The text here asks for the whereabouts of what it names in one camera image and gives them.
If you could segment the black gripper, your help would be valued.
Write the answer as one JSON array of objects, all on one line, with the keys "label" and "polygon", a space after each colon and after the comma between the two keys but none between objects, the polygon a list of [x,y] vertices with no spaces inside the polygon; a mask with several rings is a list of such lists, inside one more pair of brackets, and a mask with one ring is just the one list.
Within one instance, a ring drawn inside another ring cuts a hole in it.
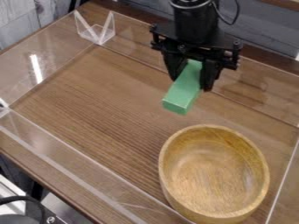
[{"label": "black gripper", "polygon": [[209,92],[221,68],[236,70],[241,44],[218,27],[218,21],[233,25],[240,5],[235,0],[236,14],[226,20],[220,14],[220,0],[168,0],[172,21],[150,24],[152,48],[161,52],[162,62],[172,81],[176,81],[188,59],[201,63],[200,87]]}]

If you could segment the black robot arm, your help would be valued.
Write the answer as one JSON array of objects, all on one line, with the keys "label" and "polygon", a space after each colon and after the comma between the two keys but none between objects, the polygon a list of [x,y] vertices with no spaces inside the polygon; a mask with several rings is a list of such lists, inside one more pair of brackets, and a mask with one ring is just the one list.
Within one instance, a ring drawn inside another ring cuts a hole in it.
[{"label": "black robot arm", "polygon": [[239,20],[240,3],[235,2],[235,15],[220,10],[221,0],[168,0],[172,20],[149,25],[150,47],[162,55],[172,81],[178,79],[186,61],[201,63],[198,84],[209,92],[222,69],[239,68],[241,42],[226,34],[220,23],[232,26]]}]

